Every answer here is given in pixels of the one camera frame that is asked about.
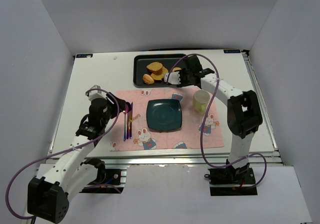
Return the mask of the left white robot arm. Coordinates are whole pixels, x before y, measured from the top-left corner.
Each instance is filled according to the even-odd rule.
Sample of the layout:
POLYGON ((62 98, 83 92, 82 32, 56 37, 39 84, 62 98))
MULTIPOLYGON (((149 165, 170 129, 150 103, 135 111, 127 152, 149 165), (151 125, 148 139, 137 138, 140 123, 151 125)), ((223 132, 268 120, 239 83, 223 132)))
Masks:
POLYGON ((130 111, 128 102, 112 94, 94 95, 88 114, 80 121, 70 145, 55 165, 41 178, 34 177, 27 188, 27 212, 51 223, 60 223, 72 199, 89 183, 101 184, 106 177, 105 163, 97 158, 86 159, 94 150, 111 119, 130 111))

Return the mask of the metal food tongs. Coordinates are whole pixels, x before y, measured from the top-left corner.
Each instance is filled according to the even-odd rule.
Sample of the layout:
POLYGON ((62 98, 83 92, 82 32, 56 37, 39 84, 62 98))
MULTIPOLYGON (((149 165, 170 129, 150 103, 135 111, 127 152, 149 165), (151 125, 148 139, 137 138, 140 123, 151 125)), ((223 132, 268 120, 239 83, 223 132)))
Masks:
POLYGON ((170 84, 171 84, 170 79, 167 78, 167 77, 164 78, 164 82, 165 82, 167 85, 170 85, 170 84))

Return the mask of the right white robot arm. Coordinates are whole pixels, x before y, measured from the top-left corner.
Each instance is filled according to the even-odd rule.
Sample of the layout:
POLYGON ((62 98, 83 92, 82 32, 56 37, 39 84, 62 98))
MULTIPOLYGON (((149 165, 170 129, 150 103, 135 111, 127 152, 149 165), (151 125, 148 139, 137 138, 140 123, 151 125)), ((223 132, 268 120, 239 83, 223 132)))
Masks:
POLYGON ((223 166, 208 164, 212 168, 245 169, 249 164, 252 139, 263 123, 257 94, 243 91, 224 81, 215 64, 202 54, 188 54, 177 62, 184 62, 180 70, 178 87, 197 86, 212 94, 209 104, 217 98, 227 108, 227 126, 232 133, 230 153, 223 166))

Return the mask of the bread slice top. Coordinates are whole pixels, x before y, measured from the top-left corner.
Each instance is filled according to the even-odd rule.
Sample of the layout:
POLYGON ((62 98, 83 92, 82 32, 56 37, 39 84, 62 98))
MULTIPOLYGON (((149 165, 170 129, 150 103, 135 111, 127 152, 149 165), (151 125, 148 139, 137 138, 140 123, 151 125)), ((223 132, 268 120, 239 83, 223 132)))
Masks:
POLYGON ((158 61, 152 62, 146 66, 147 70, 151 73, 157 73, 162 67, 163 64, 158 61))

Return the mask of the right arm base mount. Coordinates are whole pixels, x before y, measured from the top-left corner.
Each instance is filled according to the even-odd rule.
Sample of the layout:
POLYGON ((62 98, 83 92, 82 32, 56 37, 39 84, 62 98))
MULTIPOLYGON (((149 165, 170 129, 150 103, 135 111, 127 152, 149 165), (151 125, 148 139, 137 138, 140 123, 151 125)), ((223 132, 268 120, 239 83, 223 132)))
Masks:
POLYGON ((255 174, 251 167, 234 175, 232 167, 210 168, 204 178, 209 182, 212 197, 257 196, 255 174))

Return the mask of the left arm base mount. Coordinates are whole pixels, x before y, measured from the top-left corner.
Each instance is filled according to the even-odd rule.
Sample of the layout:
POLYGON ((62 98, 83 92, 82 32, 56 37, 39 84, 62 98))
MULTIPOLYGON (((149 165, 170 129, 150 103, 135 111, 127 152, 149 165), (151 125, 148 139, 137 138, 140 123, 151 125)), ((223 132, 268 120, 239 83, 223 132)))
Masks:
POLYGON ((91 194, 121 194, 121 172, 119 168, 106 168, 103 160, 98 158, 88 158, 81 162, 80 167, 94 167, 97 170, 96 178, 87 184, 80 193, 91 194))

